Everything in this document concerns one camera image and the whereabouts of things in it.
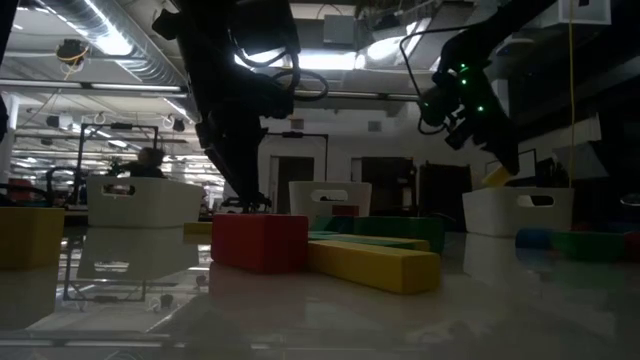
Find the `dark cabinet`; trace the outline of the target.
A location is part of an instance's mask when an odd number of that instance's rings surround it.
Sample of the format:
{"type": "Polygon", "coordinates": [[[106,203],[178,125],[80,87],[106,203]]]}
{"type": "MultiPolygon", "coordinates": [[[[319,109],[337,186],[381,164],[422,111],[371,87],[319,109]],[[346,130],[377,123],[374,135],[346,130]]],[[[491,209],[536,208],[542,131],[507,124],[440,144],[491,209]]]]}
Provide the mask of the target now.
{"type": "Polygon", "coordinates": [[[372,185],[371,216],[412,216],[417,211],[416,166],[409,157],[363,157],[361,179],[372,185]]]}
{"type": "Polygon", "coordinates": [[[419,169],[419,214],[441,218],[446,231],[465,232],[463,195],[471,191],[469,166],[426,162],[419,169]]]}

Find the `green arch block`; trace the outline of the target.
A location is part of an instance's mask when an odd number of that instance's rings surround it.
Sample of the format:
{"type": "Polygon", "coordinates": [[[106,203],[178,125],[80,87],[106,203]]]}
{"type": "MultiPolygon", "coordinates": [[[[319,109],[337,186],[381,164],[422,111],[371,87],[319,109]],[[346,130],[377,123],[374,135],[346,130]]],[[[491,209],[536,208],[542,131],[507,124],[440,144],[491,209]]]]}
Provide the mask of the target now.
{"type": "Polygon", "coordinates": [[[353,223],[355,235],[425,240],[435,253],[442,253],[445,227],[439,218],[426,217],[357,217],[353,223]]]}

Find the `white plastic bin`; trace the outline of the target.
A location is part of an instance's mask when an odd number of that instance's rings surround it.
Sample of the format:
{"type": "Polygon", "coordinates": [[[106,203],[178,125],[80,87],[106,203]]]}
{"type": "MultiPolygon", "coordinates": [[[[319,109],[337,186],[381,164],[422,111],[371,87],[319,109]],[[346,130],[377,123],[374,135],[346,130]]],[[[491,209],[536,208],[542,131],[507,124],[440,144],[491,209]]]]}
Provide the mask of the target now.
{"type": "Polygon", "coordinates": [[[291,210],[292,215],[304,215],[313,222],[318,216],[333,216],[333,205],[357,205],[359,215],[370,214],[372,185],[359,182],[304,182],[298,187],[300,195],[291,210]]]}
{"type": "Polygon", "coordinates": [[[205,191],[164,178],[91,176],[88,223],[93,227],[168,228],[197,222],[205,191]]]}
{"type": "Polygon", "coordinates": [[[568,231],[572,224],[571,188],[483,188],[462,200],[469,233],[511,237],[524,228],[568,231]]]}

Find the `green cube block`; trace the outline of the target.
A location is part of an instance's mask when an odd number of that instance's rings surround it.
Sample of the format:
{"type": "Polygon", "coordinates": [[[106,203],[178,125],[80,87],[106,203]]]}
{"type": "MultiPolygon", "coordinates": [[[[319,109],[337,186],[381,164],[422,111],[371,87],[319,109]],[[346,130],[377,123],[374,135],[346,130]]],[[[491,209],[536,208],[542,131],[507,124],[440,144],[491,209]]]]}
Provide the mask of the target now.
{"type": "Polygon", "coordinates": [[[615,262],[625,248],[622,234],[599,232],[554,232],[551,235],[554,250],[565,258],[585,262],[615,262]]]}

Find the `red rectangular block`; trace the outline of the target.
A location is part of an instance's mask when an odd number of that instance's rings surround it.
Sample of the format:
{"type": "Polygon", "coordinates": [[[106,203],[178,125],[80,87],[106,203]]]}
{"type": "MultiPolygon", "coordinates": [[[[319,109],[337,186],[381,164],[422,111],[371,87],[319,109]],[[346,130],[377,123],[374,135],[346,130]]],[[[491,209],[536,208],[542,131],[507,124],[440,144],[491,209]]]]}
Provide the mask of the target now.
{"type": "Polygon", "coordinates": [[[308,218],[278,214],[216,214],[211,258],[220,265],[259,274],[306,268],[308,218]]]}

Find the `green rectangular block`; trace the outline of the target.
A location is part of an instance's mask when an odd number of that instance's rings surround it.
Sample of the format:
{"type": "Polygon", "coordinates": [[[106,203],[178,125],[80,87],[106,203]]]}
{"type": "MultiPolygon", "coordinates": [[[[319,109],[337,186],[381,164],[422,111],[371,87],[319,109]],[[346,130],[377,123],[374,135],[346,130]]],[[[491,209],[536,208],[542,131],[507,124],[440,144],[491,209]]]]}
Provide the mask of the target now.
{"type": "Polygon", "coordinates": [[[354,218],[351,216],[318,216],[310,226],[311,231],[352,234],[354,218]]]}

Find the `black metal frame rig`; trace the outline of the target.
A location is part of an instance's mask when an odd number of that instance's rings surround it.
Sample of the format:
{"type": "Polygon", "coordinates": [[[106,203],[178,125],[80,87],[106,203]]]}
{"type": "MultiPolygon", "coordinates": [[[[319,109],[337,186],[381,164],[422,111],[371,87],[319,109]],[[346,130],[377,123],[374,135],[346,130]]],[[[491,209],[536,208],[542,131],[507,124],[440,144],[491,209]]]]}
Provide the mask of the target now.
{"type": "Polygon", "coordinates": [[[267,131],[265,136],[275,136],[288,139],[302,139],[305,137],[322,138],[324,140],[324,181],[328,181],[328,165],[329,165],[329,134],[318,133],[304,133],[299,131],[287,131],[287,132],[271,132],[267,131]]]}
{"type": "MultiPolygon", "coordinates": [[[[76,161],[76,169],[74,175],[74,183],[73,183],[73,191],[71,195],[71,200],[74,205],[79,203],[79,194],[80,194],[80,182],[81,182],[81,170],[82,170],[82,159],[84,155],[84,144],[87,140],[90,140],[94,135],[98,133],[98,131],[102,130],[103,127],[106,126],[106,123],[103,124],[95,124],[95,123],[82,123],[80,125],[80,136],[78,139],[78,152],[77,152],[77,161],[76,161]]],[[[144,132],[146,129],[151,129],[153,131],[152,138],[152,148],[158,148],[158,140],[159,140],[159,127],[151,126],[151,125],[138,125],[131,123],[123,123],[123,122],[115,122],[108,125],[108,128],[112,130],[133,130],[137,129],[144,132]]]]}

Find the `silver ventilation duct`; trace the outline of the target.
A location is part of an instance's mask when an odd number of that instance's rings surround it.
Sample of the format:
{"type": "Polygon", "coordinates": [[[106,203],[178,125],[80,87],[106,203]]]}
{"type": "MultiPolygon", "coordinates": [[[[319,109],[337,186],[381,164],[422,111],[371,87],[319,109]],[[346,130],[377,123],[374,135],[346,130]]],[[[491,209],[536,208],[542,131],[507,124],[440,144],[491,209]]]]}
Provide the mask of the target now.
{"type": "Polygon", "coordinates": [[[93,48],[145,84],[182,86],[185,76],[116,0],[35,0],[93,48]]]}

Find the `blue block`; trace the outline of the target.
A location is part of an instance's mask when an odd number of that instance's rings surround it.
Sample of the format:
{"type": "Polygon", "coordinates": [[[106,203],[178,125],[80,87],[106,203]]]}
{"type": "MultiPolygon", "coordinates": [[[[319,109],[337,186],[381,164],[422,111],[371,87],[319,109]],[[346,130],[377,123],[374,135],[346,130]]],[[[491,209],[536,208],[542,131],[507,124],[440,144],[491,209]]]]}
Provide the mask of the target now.
{"type": "Polygon", "coordinates": [[[539,228],[524,228],[517,232],[515,247],[535,250],[549,250],[552,248],[552,230],[539,228]]]}

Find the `yellow cube block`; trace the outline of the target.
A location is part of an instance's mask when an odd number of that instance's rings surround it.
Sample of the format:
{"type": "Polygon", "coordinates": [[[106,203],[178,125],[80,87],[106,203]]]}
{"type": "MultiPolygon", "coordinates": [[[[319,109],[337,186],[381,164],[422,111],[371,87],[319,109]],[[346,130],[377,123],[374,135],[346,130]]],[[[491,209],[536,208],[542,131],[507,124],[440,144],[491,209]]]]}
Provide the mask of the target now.
{"type": "Polygon", "coordinates": [[[0,270],[57,265],[64,220],[60,208],[0,207],[0,270]]]}

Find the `yellow long block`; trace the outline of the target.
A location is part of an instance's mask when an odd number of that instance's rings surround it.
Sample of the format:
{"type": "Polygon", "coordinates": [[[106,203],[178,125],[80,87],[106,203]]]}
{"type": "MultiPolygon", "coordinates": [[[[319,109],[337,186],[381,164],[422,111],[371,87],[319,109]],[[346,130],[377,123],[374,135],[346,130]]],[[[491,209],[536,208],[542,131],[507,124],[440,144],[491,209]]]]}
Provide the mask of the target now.
{"type": "Polygon", "coordinates": [[[308,244],[312,271],[391,293],[437,290],[441,261],[436,253],[334,240],[308,244]]]}

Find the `red object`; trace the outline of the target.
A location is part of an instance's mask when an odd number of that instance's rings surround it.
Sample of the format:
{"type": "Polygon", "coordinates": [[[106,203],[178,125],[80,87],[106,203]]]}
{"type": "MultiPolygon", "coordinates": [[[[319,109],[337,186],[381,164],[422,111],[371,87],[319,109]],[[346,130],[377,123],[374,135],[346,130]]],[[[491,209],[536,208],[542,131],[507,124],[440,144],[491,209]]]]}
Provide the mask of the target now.
{"type": "MultiPolygon", "coordinates": [[[[32,181],[29,179],[19,179],[19,178],[10,178],[8,180],[10,185],[18,185],[24,187],[31,187],[33,185],[32,181]]],[[[33,192],[27,190],[15,190],[9,189],[7,191],[8,197],[15,202],[30,202],[35,199],[35,194],[33,192]]]]}

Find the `grey metal box unit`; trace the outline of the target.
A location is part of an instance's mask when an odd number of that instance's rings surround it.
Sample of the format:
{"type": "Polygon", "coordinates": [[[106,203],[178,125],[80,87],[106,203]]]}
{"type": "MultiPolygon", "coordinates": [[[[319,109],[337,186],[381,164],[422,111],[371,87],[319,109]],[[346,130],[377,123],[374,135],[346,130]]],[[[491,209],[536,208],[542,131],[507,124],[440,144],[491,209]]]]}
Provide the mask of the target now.
{"type": "Polygon", "coordinates": [[[352,46],[355,41],[355,19],[351,15],[325,15],[323,43],[327,46],[352,46]]]}

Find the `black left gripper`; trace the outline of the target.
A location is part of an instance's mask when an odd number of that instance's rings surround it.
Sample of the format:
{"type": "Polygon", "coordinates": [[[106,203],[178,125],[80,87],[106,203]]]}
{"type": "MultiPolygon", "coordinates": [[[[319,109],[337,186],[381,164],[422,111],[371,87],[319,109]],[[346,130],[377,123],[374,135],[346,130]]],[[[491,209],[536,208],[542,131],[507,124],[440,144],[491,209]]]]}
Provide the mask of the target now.
{"type": "Polygon", "coordinates": [[[247,148],[257,147],[268,133],[258,117],[210,114],[195,130],[200,146],[238,198],[246,203],[265,198],[259,191],[257,152],[247,148]]]}

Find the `white hanging box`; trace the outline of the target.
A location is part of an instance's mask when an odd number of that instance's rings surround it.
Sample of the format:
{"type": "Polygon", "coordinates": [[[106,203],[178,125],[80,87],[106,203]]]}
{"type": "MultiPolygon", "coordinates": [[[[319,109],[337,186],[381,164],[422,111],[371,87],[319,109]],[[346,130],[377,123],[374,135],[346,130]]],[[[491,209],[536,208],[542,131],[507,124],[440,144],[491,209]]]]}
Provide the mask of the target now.
{"type": "Polygon", "coordinates": [[[610,0],[555,0],[555,2],[534,18],[530,25],[534,28],[550,28],[569,23],[589,26],[611,24],[610,0]]]}

